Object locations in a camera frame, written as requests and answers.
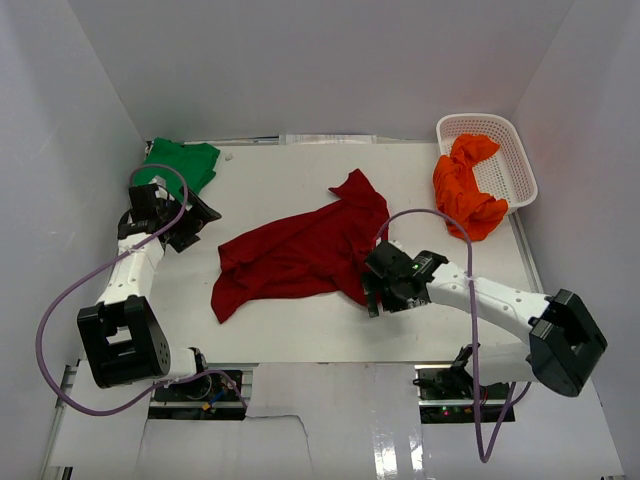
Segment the red t-shirt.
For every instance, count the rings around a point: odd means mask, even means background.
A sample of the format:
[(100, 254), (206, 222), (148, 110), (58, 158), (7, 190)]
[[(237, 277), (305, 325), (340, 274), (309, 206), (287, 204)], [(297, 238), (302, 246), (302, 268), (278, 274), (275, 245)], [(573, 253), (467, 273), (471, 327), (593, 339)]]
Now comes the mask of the red t-shirt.
[(218, 247), (221, 273), (211, 297), (219, 323), (242, 305), (340, 291), (367, 304), (361, 275), (375, 236), (389, 219), (387, 202), (355, 169), (329, 191), (337, 200), (315, 211), (246, 232)]

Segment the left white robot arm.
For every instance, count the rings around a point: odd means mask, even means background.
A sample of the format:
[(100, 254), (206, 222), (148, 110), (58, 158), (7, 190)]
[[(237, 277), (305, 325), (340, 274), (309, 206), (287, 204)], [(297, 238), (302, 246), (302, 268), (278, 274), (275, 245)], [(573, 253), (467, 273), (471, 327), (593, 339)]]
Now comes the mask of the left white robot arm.
[(149, 297), (166, 248), (180, 253), (199, 241), (198, 233), (221, 215), (191, 189), (180, 188), (181, 202), (157, 184), (131, 187), (131, 207), (118, 223), (118, 252), (126, 257), (113, 269), (96, 304), (83, 308), (77, 325), (98, 387), (106, 389), (146, 380), (177, 380), (188, 398), (211, 387), (211, 374), (196, 347), (169, 345)]

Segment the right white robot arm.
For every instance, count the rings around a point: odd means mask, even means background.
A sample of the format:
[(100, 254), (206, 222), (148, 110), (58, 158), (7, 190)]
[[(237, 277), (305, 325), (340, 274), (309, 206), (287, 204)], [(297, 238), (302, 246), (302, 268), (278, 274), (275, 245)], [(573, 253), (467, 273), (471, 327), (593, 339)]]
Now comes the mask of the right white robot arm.
[(497, 383), (538, 382), (565, 397), (578, 396), (608, 343), (582, 299), (561, 289), (553, 296), (472, 279), (446, 257), (410, 257), (390, 242), (366, 257), (361, 277), (370, 316), (437, 304), (475, 314), (516, 342), (461, 348), (429, 386), (472, 399)]

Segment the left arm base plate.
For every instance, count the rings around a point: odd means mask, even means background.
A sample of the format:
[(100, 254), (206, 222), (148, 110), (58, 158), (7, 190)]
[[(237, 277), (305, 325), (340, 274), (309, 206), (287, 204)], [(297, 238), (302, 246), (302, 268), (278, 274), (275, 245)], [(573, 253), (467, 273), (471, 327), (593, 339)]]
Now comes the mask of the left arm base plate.
[(156, 390), (149, 404), (148, 418), (154, 420), (242, 421), (252, 390), (251, 370), (225, 370), (228, 378), (210, 374), (191, 383)]

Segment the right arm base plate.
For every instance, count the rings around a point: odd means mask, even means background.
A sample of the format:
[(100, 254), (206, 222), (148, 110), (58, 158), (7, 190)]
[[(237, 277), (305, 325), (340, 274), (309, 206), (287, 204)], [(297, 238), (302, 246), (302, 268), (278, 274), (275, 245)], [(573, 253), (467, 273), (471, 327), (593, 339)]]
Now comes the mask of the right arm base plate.
[[(463, 347), (452, 364), (415, 367), (413, 385), (417, 388), (421, 423), (473, 424), (474, 394), (472, 376), (465, 368), (472, 360), (472, 347)], [(509, 392), (508, 383), (479, 387), (480, 420), (495, 423)]]

